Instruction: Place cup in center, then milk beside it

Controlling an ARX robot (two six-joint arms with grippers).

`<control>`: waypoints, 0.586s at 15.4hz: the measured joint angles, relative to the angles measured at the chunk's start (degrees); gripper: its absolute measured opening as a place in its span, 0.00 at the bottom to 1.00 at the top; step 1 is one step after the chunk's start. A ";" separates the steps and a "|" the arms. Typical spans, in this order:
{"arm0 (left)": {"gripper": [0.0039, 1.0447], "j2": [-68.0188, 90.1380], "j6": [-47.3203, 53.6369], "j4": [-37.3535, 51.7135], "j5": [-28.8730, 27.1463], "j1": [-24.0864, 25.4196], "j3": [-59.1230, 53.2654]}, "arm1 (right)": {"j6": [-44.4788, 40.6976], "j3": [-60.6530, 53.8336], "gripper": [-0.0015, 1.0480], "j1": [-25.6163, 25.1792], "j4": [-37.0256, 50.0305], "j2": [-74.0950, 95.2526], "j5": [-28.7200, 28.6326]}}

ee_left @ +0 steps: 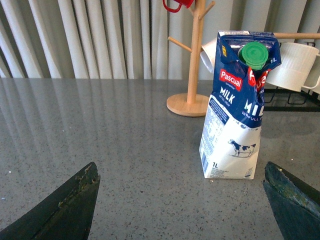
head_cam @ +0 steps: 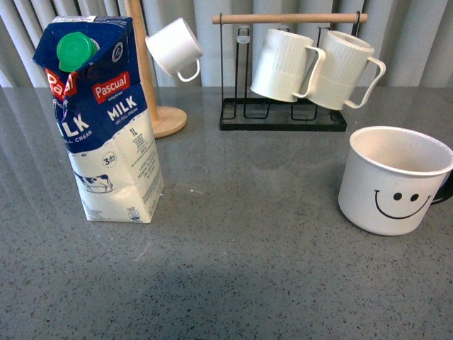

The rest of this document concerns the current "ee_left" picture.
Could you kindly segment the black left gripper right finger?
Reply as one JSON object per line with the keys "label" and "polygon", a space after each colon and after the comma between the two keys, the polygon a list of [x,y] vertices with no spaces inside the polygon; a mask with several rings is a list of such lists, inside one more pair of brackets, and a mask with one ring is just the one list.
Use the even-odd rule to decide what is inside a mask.
{"label": "black left gripper right finger", "polygon": [[320,192],[269,161],[263,188],[285,240],[320,238]]}

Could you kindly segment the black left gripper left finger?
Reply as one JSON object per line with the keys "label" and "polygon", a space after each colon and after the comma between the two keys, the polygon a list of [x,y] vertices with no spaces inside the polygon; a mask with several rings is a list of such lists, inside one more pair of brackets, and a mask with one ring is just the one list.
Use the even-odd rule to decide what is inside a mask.
{"label": "black left gripper left finger", "polygon": [[90,162],[38,205],[1,230],[2,240],[86,240],[101,177]]}

